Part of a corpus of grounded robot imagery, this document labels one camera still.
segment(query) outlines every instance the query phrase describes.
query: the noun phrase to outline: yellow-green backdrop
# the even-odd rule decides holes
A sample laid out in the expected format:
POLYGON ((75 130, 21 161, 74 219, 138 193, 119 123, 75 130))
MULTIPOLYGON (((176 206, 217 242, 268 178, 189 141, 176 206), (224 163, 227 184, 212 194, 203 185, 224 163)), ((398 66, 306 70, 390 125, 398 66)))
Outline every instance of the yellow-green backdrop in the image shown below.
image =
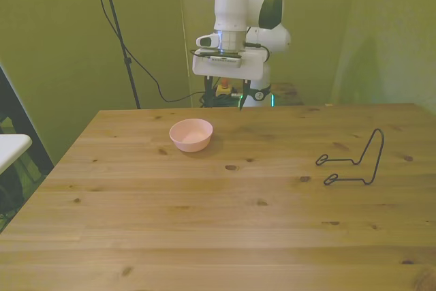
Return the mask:
POLYGON ((436 113, 436 1, 354 0, 332 100, 436 113))
MULTIPOLYGON (((114 2, 127 45, 165 95, 188 94, 181 1, 114 2)), ((0 65, 54 163, 98 110, 135 108, 120 44, 99 0, 0 0, 0 65)), ((144 108, 190 105, 161 101, 137 65, 134 76, 144 108)))

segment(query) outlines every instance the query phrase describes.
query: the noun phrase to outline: cable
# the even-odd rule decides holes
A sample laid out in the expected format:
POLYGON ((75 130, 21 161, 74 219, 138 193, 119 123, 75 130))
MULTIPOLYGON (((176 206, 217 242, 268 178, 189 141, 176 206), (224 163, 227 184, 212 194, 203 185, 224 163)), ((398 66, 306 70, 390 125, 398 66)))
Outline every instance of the cable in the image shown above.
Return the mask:
POLYGON ((260 46, 260 48, 265 49, 266 52, 268 53, 268 56, 266 56, 266 60, 265 60, 265 63, 266 63, 270 59, 270 57, 271 57, 271 51, 267 47, 265 47, 265 46, 260 46))
MULTIPOLYGON (((119 35, 118 35, 118 33, 116 32, 116 29, 115 29, 115 27, 114 27, 114 25, 112 24, 112 21, 109 19, 109 16, 108 16, 108 13, 106 12, 106 9, 105 9, 105 7, 104 7, 104 2, 103 2, 103 0, 100 0, 100 3, 101 3, 101 5, 102 5, 102 9, 103 9, 103 13, 104 13, 104 16, 106 17, 106 20, 108 20, 108 22, 109 22, 109 25, 112 27, 112 30, 114 31, 114 33, 115 33, 115 35, 116 35, 116 37, 117 38, 119 38, 120 39, 120 37, 119 37, 119 35)), ((162 94, 162 91, 161 91, 161 86, 160 86, 160 84, 159 84, 159 82, 157 81, 157 79, 152 75, 152 73, 150 73, 144 66, 143 66, 143 64, 141 64, 141 62, 139 62, 139 60, 137 60, 136 58, 135 58, 135 56, 130 52, 130 50, 126 47, 126 45, 125 45, 125 50, 127 51, 127 53, 132 57, 132 59, 151 77, 151 79, 156 83, 156 86, 157 86, 157 90, 159 91, 159 95, 160 95, 160 97, 161 97, 161 99, 164 101, 164 102, 166 102, 166 103, 172 103, 172 102, 180 102, 180 101, 182 101, 182 100, 185 100, 185 99, 187 99, 187 98, 190 98, 190 97, 192 97, 192 96, 194 96, 194 95, 198 95, 198 94, 201 94, 201 93, 204 93, 204 92, 195 92, 195 93, 192 93, 192 94, 190 94, 190 95, 187 95, 186 97, 183 97, 183 98, 180 98, 180 99, 176 99, 176 100, 167 100, 165 97, 164 97, 164 95, 162 94)))
POLYGON ((267 47, 265 47, 261 44, 252 44, 251 42, 245 42, 244 45, 246 47, 249 47, 249 48, 263 48, 263 49, 265 49, 266 52, 268 53, 268 56, 266 56, 266 60, 264 63, 266 63, 271 57, 271 51, 267 47))

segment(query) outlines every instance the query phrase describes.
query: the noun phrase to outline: wire stand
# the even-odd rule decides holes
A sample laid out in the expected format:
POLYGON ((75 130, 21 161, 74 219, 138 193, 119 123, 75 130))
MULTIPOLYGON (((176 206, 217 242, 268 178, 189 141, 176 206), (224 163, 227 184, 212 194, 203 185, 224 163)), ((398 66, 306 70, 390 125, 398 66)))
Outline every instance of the wire stand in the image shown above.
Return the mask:
POLYGON ((367 182, 365 179, 340 179, 339 175, 334 173, 331 174, 325 181, 324 184, 325 185, 332 185, 334 182, 337 181, 362 181, 365 185, 371 185, 373 184, 375 177, 377 176, 377 171, 379 169, 379 164, 380 164, 380 159, 382 158, 382 153, 383 153, 383 148, 384 148, 384 133, 383 131, 381 131, 380 129, 375 129, 373 134, 371 135, 371 138, 368 141, 367 146, 365 147, 365 150, 363 151, 362 156, 360 156, 360 159, 358 162, 355 162, 353 159, 329 159, 327 154, 322 155, 317 161, 316 161, 316 165, 317 166, 322 166, 324 165, 326 162, 351 162, 353 163, 353 165, 357 166, 360 165, 363 161, 363 158, 365 157, 365 154, 367 153, 367 150, 369 148, 369 146, 371 145, 374 136, 376 135, 376 133, 379 132, 381 137, 381 145, 380 145, 380 150, 379 150, 379 156, 377 158, 377 163, 375 165, 375 169, 374 169, 374 174, 373 174, 373 178, 367 182))
POLYGON ((131 85, 131 89, 132 89, 134 97, 135 97, 136 108, 141 109, 141 105, 140 105, 139 98, 138 98, 138 92, 136 91, 134 75, 132 74, 131 67, 130 67, 131 58, 127 56, 127 49, 124 45, 124 40, 123 40, 123 36, 121 34, 120 24, 118 23, 118 17, 116 16, 114 1, 109 0, 109 4, 110 4, 110 8, 112 10, 112 15, 114 16, 116 33, 118 34, 118 38, 120 39, 120 43, 121 43, 121 49, 123 50, 124 64, 125 64, 125 67, 127 68, 127 73, 129 74, 130 85, 131 85))

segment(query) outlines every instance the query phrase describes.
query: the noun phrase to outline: pink bowl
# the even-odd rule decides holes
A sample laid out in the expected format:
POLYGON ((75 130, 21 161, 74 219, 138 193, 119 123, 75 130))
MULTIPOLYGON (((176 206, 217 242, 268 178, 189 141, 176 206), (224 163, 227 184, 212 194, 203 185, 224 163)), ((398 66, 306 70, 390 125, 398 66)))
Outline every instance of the pink bowl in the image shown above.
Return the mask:
POLYGON ((170 138, 181 151, 196 153, 208 146, 212 133, 213 126, 209 122, 202 119, 187 119, 171 128, 170 138))

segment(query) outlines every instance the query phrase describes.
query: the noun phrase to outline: green wall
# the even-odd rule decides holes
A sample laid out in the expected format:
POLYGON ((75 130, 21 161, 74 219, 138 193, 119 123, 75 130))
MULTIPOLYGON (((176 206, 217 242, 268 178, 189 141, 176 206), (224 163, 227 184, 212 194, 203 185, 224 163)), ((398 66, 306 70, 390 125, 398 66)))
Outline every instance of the green wall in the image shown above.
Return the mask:
MULTIPOLYGON (((285 0, 283 24, 292 45, 271 58, 272 81, 294 83, 306 104, 328 102, 351 5, 352 0, 285 0)), ((183 0, 183 14, 187 47, 194 49, 197 37, 213 32, 214 0, 183 0)), ((192 72, 190 84, 192 91, 203 90, 203 78, 192 72)))
MULTIPOLYGON (((130 50, 167 97, 187 95, 180 0, 114 1, 130 50)), ((0 64, 55 163, 98 110, 134 108, 99 0, 0 0, 0 39, 0 64)), ((136 65, 134 76, 144 108, 190 105, 165 104, 136 65)))
POLYGON ((436 1, 354 0, 332 101, 436 112, 436 1))

